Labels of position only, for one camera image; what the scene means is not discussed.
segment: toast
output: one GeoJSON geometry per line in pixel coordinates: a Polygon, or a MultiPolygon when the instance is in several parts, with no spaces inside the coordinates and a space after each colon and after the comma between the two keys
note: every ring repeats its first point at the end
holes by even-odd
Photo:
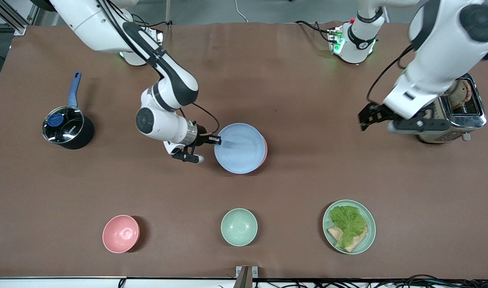
{"type": "MultiPolygon", "coordinates": [[[[343,235],[343,231],[340,228],[336,227],[336,226],[333,226],[333,227],[329,228],[328,229],[328,232],[337,241],[340,241],[340,239],[342,238],[342,235],[343,235]]],[[[363,233],[361,233],[361,235],[355,236],[352,239],[352,244],[350,246],[344,247],[344,249],[347,252],[351,253],[352,250],[354,250],[361,243],[361,241],[363,241],[363,239],[365,239],[365,235],[367,235],[367,233],[368,233],[368,226],[365,226],[365,229],[363,230],[363,233]]]]}

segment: floor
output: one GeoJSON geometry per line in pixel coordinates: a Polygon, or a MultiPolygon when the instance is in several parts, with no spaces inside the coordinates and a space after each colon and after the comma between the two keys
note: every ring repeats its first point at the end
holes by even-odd
{"type": "MultiPolygon", "coordinates": [[[[351,0],[237,0],[239,11],[249,22],[330,22],[349,20],[356,16],[357,7],[351,0]]],[[[173,24],[211,24],[244,22],[237,13],[234,0],[172,0],[171,20],[173,24]]],[[[389,9],[391,22],[410,22],[417,7],[389,9]]],[[[166,0],[140,0],[128,9],[151,24],[166,19],[166,0]]],[[[54,12],[41,11],[36,20],[42,25],[61,25],[64,21],[54,12]]],[[[11,46],[12,33],[0,33],[0,71],[11,46]]]]}

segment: brown table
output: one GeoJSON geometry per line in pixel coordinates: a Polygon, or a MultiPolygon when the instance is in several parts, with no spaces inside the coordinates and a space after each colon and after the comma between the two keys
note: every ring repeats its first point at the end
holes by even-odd
{"type": "MultiPolygon", "coordinates": [[[[407,25],[386,24],[359,66],[330,56],[297,24],[171,29],[165,46],[198,80],[197,103],[222,126],[259,129],[265,164],[233,175],[208,145],[198,150],[204,164],[172,159],[134,123],[141,92],[158,79],[151,68],[91,51],[67,27],[28,27],[0,75],[0,276],[226,277],[253,264],[263,277],[488,278],[488,124],[471,142],[443,146],[390,135],[385,124],[358,126],[368,87],[408,44],[407,25]],[[96,136],[69,151],[48,144],[40,126],[66,103],[76,70],[96,136]],[[376,219],[376,241],[361,255],[336,252],[322,233],[324,211],[340,199],[363,203],[376,219]],[[242,248],[220,234],[237,207],[259,221],[242,248]],[[119,214],[144,228],[133,253],[102,244],[105,223],[119,214]]],[[[399,73],[389,71],[373,98],[383,99],[399,73]]],[[[488,113],[488,62],[471,73],[488,113]]],[[[185,112],[213,128],[196,108],[185,112]]]]}

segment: green bowl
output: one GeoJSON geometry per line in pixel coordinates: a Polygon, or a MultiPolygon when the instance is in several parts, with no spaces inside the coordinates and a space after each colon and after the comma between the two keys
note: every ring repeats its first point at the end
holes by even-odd
{"type": "Polygon", "coordinates": [[[324,230],[324,235],[326,236],[326,239],[331,244],[331,246],[333,246],[333,248],[339,250],[344,254],[354,255],[354,254],[363,253],[368,248],[370,248],[370,246],[374,242],[374,239],[376,238],[376,222],[374,221],[374,217],[372,217],[372,214],[370,213],[370,211],[368,211],[368,209],[365,206],[353,200],[340,200],[331,204],[326,210],[326,213],[324,213],[324,217],[322,218],[322,229],[324,230]],[[358,209],[358,212],[360,212],[360,214],[365,218],[365,221],[367,222],[367,226],[368,226],[367,235],[365,235],[363,241],[361,241],[361,243],[354,250],[352,250],[351,253],[347,252],[344,248],[337,248],[336,247],[337,241],[328,232],[328,229],[335,225],[333,221],[331,221],[330,211],[337,206],[356,207],[358,209]]]}
{"type": "Polygon", "coordinates": [[[255,215],[246,209],[233,209],[222,218],[222,237],[233,246],[248,245],[255,239],[257,232],[258,222],[255,215]]]}

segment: green lettuce leaf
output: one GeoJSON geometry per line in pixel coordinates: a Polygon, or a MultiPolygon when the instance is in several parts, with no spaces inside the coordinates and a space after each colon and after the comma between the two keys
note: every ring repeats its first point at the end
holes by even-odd
{"type": "Polygon", "coordinates": [[[345,248],[352,244],[352,239],[363,233],[367,222],[357,208],[352,206],[337,206],[330,211],[331,221],[343,231],[337,247],[345,248]]]}

